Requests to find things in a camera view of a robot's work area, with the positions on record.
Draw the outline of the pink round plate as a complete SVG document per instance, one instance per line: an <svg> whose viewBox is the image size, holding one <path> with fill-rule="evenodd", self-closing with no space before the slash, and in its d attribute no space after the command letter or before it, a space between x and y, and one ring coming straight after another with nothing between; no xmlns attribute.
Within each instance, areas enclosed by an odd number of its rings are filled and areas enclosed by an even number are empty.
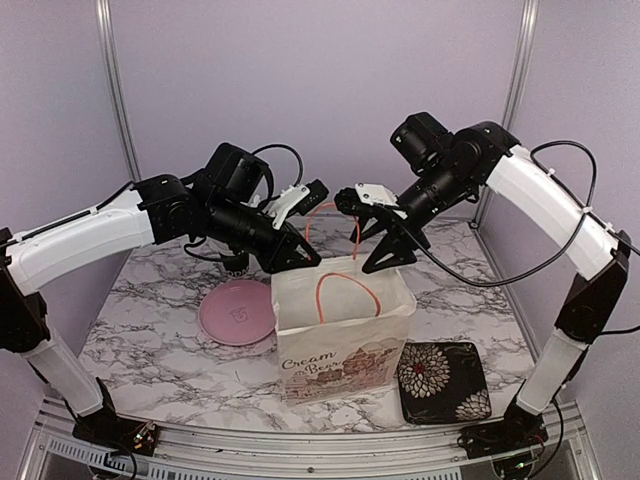
<svg viewBox="0 0 640 480"><path fill-rule="evenodd" d="M202 300L198 322L211 340L226 346L248 346L268 337L276 327L269 285L232 280L212 289Z"/></svg>

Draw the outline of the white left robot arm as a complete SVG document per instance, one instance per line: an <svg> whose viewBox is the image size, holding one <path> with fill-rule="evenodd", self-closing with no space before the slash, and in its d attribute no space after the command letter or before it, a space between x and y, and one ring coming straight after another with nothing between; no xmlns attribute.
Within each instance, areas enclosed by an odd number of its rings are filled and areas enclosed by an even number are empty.
<svg viewBox="0 0 640 480"><path fill-rule="evenodd" d="M326 199L320 180L274 188L258 154L220 144L205 167L185 177L161 174L129 182L105 201L44 226L1 232L1 347L20 355L86 420L106 445L125 438L107 390L47 323L43 288L123 252L185 237L214 240L255 258L267 274L314 267L321 257L293 227Z"/></svg>

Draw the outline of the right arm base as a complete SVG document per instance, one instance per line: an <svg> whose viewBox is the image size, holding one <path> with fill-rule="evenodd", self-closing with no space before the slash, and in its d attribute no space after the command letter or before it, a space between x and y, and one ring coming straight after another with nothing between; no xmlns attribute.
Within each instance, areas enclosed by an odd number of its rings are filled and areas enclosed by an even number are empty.
<svg viewBox="0 0 640 480"><path fill-rule="evenodd" d="M475 459L545 443L548 438L542 415L525 411L513 400L501 420L463 428L457 443L469 459Z"/></svg>

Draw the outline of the black floral square plate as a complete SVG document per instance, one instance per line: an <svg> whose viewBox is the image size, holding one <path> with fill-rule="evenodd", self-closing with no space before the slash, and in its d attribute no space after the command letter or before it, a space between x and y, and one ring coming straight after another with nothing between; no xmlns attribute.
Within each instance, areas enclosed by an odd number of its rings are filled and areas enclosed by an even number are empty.
<svg viewBox="0 0 640 480"><path fill-rule="evenodd" d="M408 342L396 369L404 420L414 425L485 420L492 406L471 342Z"/></svg>

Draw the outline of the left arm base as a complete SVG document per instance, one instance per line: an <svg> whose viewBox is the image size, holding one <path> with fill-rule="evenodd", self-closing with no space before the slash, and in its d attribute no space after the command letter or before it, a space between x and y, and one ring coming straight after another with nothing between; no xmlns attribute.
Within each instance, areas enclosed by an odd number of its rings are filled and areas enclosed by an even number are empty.
<svg viewBox="0 0 640 480"><path fill-rule="evenodd" d="M124 418L116 409L106 385L97 379L103 396L102 408L88 416L74 416L74 438L116 448L119 452L151 457L156 449L160 427L150 420Z"/></svg>

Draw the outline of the cream bear paper bag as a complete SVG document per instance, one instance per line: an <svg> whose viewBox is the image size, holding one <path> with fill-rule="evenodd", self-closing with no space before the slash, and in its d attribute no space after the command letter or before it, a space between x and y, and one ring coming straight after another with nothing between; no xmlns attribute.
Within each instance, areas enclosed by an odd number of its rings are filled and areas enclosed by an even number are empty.
<svg viewBox="0 0 640 480"><path fill-rule="evenodd" d="M391 383L416 299L395 268L363 273L366 259L353 252L272 276L278 365L288 404Z"/></svg>

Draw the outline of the black cup holding straws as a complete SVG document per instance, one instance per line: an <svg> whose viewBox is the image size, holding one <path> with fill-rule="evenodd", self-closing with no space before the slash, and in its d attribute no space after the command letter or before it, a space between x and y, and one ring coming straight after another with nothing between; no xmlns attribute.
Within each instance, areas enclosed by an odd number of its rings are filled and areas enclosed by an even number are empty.
<svg viewBox="0 0 640 480"><path fill-rule="evenodd" d="M250 269L250 256L247 252L224 252L220 254L226 274L232 278L246 275Z"/></svg>

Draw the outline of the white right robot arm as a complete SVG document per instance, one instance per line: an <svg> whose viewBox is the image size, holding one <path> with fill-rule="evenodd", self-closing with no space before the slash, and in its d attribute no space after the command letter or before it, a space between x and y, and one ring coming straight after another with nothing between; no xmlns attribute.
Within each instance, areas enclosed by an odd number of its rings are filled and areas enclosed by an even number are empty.
<svg viewBox="0 0 640 480"><path fill-rule="evenodd" d="M373 273L415 262L428 248L423 227L483 187L508 200L559 246L576 275L554 330L531 374L518 391L495 438L515 448L534 431L534 419L579 367L603 334L628 279L631 241L595 217L562 187L533 152L493 121L448 131L426 112L409 116L391 143L411 166L417 181L401 195L382 185L359 183L357 198L377 222L371 234L386 234L363 268Z"/></svg>

